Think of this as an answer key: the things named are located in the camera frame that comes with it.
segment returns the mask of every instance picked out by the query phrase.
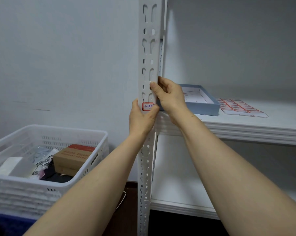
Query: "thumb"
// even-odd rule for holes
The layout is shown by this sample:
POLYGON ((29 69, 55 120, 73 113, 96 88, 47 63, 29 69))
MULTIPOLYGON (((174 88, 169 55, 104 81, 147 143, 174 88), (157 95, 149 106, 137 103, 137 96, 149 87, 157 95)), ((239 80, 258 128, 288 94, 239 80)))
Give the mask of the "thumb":
POLYGON ((160 109, 159 106, 158 106, 157 104, 155 104, 155 105, 151 108, 151 110, 149 111, 149 113, 147 113, 148 117, 149 117, 150 119, 155 120, 156 117, 157 117, 157 114, 158 114, 158 112, 159 112, 159 109, 160 109))
POLYGON ((151 90, 157 95, 157 97, 162 100, 162 97, 166 93, 157 83, 150 82, 151 90))

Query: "blue box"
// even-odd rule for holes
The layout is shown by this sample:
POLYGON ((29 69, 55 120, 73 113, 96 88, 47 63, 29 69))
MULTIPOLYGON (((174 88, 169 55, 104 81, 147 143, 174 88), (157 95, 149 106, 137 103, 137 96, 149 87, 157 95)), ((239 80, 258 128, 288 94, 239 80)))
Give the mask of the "blue box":
MULTIPOLYGON (((188 109, 194 114, 218 116, 220 104, 200 85, 180 84, 188 109)), ((160 111, 164 111, 157 99, 160 111)))

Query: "floor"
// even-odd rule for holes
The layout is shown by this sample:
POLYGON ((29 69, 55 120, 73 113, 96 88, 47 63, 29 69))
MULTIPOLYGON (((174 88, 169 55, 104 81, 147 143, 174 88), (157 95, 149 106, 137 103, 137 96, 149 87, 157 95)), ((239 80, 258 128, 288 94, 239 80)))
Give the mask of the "floor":
MULTIPOLYGON (((125 188, 126 197, 120 207, 115 211, 108 224, 104 236, 114 235, 137 235, 137 184, 129 184, 125 188)), ((151 210, 149 218, 149 235, 177 234, 198 234, 203 235, 228 235, 221 221, 167 213, 151 210)))

